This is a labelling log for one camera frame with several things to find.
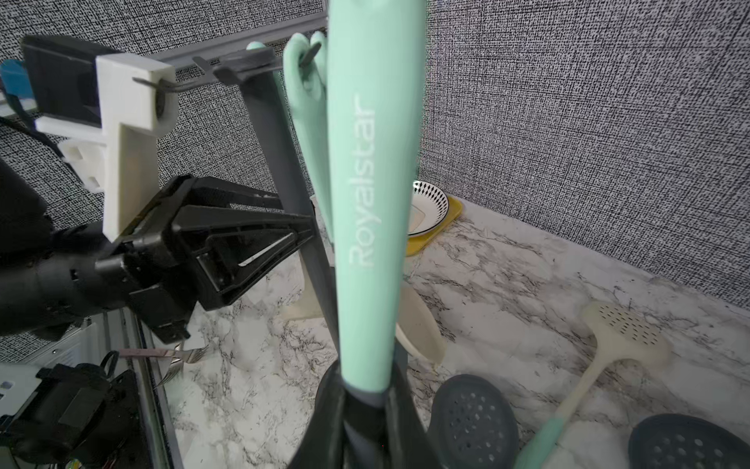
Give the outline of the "grey skimmer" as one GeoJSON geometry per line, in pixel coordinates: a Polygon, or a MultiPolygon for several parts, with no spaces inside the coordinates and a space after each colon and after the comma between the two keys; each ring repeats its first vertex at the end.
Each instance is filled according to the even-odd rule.
{"type": "Polygon", "coordinates": [[[384,465],[425,88],[423,1],[334,1],[327,69],[340,369],[351,463],[384,465]]]}
{"type": "Polygon", "coordinates": [[[629,466],[642,468],[747,468],[749,445],[704,419],[658,414],[644,419],[628,442],[629,466]]]}
{"type": "Polygon", "coordinates": [[[292,122],[330,238],[333,232],[327,119],[327,38],[291,36],[282,56],[282,71],[292,122]]]}

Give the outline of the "white bowl black rim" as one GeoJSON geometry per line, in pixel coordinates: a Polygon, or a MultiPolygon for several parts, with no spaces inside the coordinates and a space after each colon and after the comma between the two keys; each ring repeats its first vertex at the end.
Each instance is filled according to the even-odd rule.
{"type": "Polygon", "coordinates": [[[413,182],[411,213],[408,236],[422,236],[437,228],[447,217],[449,199],[437,186],[424,182],[413,182]]]}

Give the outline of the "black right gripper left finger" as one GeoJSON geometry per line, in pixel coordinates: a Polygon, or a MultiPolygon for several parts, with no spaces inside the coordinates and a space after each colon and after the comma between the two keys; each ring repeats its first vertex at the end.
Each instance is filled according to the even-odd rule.
{"type": "Polygon", "coordinates": [[[340,364],[335,362],[320,381],[314,413],[288,469],[343,467],[346,401],[340,364]]]}

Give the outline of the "cream skimmer mint handle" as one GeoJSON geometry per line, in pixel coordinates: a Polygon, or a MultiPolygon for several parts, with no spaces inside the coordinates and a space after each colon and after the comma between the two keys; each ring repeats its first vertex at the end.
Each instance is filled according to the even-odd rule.
{"type": "Polygon", "coordinates": [[[428,437],[443,468],[511,468],[519,452],[511,406],[497,387],[472,374],[439,387],[428,437]]]}

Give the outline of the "grey skimmer back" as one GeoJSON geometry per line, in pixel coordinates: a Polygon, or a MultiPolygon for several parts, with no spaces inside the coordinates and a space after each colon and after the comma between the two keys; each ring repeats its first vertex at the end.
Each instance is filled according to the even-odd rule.
{"type": "Polygon", "coordinates": [[[704,419],[658,414],[644,419],[628,442],[629,466],[642,468],[747,468],[749,445],[704,419]]]}

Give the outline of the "yellow tray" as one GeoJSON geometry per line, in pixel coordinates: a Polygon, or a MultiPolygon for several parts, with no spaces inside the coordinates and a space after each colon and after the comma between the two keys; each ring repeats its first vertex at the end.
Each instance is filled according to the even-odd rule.
{"type": "Polygon", "coordinates": [[[439,234],[447,229],[447,227],[454,222],[463,211],[463,204],[459,199],[450,195],[448,197],[449,208],[445,220],[441,221],[433,230],[426,234],[420,234],[420,236],[414,236],[410,238],[406,246],[406,257],[414,256],[420,253],[425,247],[439,234]]]}

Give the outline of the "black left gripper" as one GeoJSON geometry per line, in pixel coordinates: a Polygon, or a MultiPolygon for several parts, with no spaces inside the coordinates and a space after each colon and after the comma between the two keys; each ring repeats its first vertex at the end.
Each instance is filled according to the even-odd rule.
{"type": "Polygon", "coordinates": [[[276,193],[180,176],[98,254],[93,301],[128,308],[165,344],[186,340],[195,307],[232,305],[313,240],[314,228],[312,216],[285,212],[276,193]]]}

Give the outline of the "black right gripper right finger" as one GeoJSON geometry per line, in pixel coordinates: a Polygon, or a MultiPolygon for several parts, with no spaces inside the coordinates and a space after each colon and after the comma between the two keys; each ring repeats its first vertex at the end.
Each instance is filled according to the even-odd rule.
{"type": "Polygon", "coordinates": [[[397,363],[393,363],[391,383],[386,392],[386,429],[391,468],[443,467],[416,412],[408,382],[397,363]]]}

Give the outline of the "metal fork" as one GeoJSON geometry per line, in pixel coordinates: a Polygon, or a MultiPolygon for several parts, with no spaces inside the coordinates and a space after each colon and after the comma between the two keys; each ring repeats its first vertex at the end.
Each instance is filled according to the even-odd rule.
{"type": "Polygon", "coordinates": [[[179,344],[175,349],[120,349],[116,350],[116,353],[121,358],[135,358],[135,359],[154,359],[154,360],[170,360],[170,365],[166,371],[166,375],[162,377],[160,383],[156,385],[156,388],[163,387],[166,383],[177,377],[184,368],[184,365],[188,363],[200,362],[210,351],[209,346],[202,348],[185,350],[182,344],[179,344]]]}

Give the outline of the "grey skimmer front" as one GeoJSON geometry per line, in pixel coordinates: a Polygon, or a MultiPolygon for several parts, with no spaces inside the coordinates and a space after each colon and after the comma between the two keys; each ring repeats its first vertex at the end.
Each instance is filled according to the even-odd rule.
{"type": "Polygon", "coordinates": [[[292,122],[330,238],[333,232],[327,119],[327,38],[291,36],[282,56],[282,71],[292,122]]]}

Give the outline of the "grey utensil rack stand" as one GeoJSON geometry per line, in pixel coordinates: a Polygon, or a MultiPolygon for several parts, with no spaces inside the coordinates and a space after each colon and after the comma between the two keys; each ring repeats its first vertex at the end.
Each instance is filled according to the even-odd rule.
{"type": "Polygon", "coordinates": [[[277,83],[279,70],[282,70],[282,59],[275,56],[273,49],[261,47],[226,56],[220,66],[211,70],[207,79],[218,79],[228,86],[238,87],[283,210],[314,218],[316,237],[297,252],[310,267],[314,293],[331,337],[337,340],[339,318],[334,273],[326,256],[314,207],[292,142],[285,99],[277,83]]]}

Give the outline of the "cream slotted spatula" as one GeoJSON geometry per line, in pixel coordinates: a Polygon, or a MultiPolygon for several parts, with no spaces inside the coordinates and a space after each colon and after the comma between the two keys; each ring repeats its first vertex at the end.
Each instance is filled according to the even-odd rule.
{"type": "Polygon", "coordinates": [[[607,367],[634,361],[651,371],[662,371],[671,360],[669,341],[640,315],[615,304],[596,301],[584,308],[581,318],[596,338],[595,357],[553,416],[521,450],[514,464],[516,468],[544,465],[566,424],[607,367]]]}

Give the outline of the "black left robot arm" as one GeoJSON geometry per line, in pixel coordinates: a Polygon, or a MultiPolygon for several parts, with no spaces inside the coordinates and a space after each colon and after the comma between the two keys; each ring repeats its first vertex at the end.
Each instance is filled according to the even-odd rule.
{"type": "Polygon", "coordinates": [[[229,306],[314,237],[274,193],[213,177],[171,180],[115,240],[98,223],[55,230],[47,205],[1,169],[1,331],[57,341],[126,308],[166,344],[193,310],[229,306]]]}

